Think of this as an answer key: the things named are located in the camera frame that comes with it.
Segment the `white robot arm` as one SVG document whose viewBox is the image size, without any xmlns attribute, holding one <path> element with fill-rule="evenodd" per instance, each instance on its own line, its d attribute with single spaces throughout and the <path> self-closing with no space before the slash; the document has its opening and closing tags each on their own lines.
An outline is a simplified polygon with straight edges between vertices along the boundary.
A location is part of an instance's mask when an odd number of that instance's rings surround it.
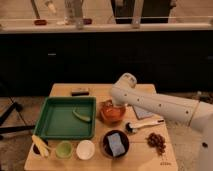
<svg viewBox="0 0 213 171">
<path fill-rule="evenodd" d="M 199 100 L 147 93 L 135 88 L 137 79 L 124 73 L 109 94 L 115 106 L 130 104 L 182 122 L 202 133 L 196 171 L 213 171 L 213 105 Z"/>
</svg>

